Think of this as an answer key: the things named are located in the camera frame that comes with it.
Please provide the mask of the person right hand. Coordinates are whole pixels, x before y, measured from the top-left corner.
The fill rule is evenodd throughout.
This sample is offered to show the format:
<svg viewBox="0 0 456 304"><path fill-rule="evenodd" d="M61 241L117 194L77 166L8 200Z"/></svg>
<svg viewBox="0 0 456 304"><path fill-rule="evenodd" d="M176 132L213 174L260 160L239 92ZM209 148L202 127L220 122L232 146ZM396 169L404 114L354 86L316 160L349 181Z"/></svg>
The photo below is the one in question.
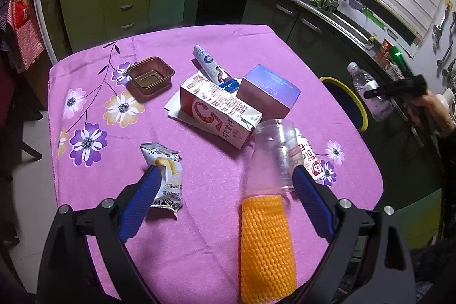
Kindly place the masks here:
<svg viewBox="0 0 456 304"><path fill-rule="evenodd" d="M406 110L411 120L416 126L421 127L418 108L424 108L429 112L437 125L437 131L442 137L449 136L455 132L455 124L450 117L450 113L429 89L422 96L414 97L406 104Z"/></svg>

